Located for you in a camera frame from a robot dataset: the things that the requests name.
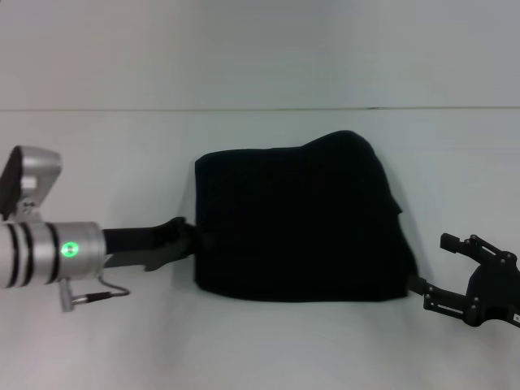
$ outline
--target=black cable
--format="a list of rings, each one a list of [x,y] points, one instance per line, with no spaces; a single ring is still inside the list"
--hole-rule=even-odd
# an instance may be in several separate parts
[[[111,297],[126,297],[130,295],[130,290],[128,290],[125,287],[116,286],[115,284],[108,283],[103,279],[103,274],[100,274],[97,278],[99,280],[99,283],[101,283],[103,286],[107,286],[109,288],[113,288],[114,290],[118,290],[120,292],[111,292]]]

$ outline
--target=crumpled black fabric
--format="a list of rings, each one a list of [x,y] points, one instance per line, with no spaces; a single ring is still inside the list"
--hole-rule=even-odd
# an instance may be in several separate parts
[[[401,208],[371,145],[334,132],[307,145],[196,162],[200,288],[255,301],[384,301],[417,274]]]

